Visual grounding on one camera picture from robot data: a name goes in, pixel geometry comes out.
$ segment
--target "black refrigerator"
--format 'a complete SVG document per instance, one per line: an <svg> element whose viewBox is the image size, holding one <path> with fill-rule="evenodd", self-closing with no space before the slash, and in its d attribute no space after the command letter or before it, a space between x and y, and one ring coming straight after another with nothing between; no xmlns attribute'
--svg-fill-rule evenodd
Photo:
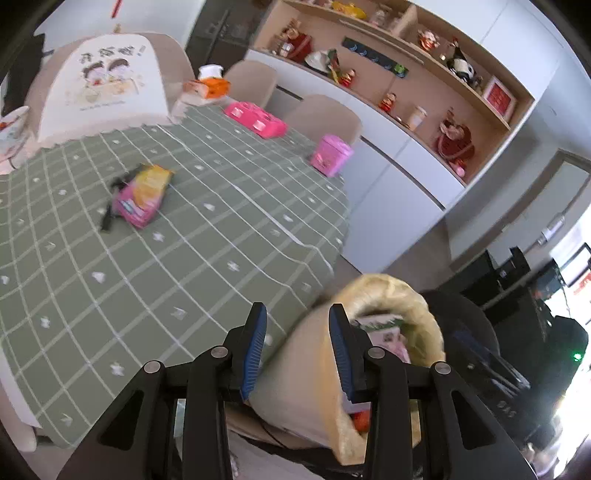
<svg viewBox="0 0 591 480"><path fill-rule="evenodd" d="M230 68L244 58L272 0L207 0L187 42L195 74L209 63Z"/></svg>

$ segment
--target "beige basket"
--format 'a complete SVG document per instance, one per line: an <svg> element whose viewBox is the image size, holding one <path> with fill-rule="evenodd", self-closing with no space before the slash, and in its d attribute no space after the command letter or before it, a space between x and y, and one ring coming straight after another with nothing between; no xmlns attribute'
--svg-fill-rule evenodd
<svg viewBox="0 0 591 480"><path fill-rule="evenodd" d="M343 465L363 463L366 436L342 407L343 393L328 331L328 311L342 303L348 318L379 312L401 315L401 330L414 365L445 360L443 337L425 300L388 275L362 275L330 302L312 311L259 376L251 395L254 410L268 423L329 446ZM420 441L416 405L413 445Z"/></svg>

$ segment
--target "red picture frame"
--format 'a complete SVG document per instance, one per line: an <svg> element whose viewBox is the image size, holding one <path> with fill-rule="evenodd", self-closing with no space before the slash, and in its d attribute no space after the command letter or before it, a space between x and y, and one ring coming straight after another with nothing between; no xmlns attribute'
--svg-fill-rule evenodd
<svg viewBox="0 0 591 480"><path fill-rule="evenodd" d="M499 112L505 122L509 122L515 110L517 99L497 77L490 79L482 93L482 97Z"/></svg>

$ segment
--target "door frame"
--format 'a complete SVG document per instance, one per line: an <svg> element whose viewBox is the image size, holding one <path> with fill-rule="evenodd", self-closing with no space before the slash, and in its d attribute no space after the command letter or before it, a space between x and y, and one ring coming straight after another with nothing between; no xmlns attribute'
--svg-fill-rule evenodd
<svg viewBox="0 0 591 480"><path fill-rule="evenodd" d="M530 188L528 188L523 195L515 202L513 207L511 207L506 214L504 214L498 221L496 221L488 231L476 241L471 247L469 247L464 253L462 253L458 258L456 258L450 268L453 271L460 271L465 265L468 265L474 258L476 258L480 253L482 253L494 240L500 236L504 229L515 222L519 216L530 206L530 204L537 198L537 196L544 190L546 185L552 180L556 172L560 169L560 167L565 164L569 163L574 165L581 170L584 170L589 173L589 177L581 188L575 193L572 200L566 206L564 212L568 211L573 204L576 202L577 199L582 195L585 188L591 182L591 161L587 160L584 157L580 157L574 153L571 153L566 150L562 150L559 148L548 165L542 170L540 175L536 178ZM536 246L536 243L530 245L527 249L524 250L524 254L531 251Z"/></svg>

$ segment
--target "blue gripper pad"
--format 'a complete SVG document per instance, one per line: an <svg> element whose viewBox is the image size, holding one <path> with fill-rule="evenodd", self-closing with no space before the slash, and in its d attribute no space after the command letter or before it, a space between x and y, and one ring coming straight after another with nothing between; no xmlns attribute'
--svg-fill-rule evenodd
<svg viewBox="0 0 591 480"><path fill-rule="evenodd" d="M252 390L255 388L258 376L261 354L265 345L267 333L267 308L260 302L252 305L245 327L252 332L250 343L244 357L244 371L240 393L242 401L248 400Z"/></svg>
<svg viewBox="0 0 591 480"><path fill-rule="evenodd" d="M330 342L335 354L336 368L339 371L340 386L349 400L353 398L353 368L349 350L345 342L343 327L349 329L349 320L342 305L333 305L329 311Z"/></svg>

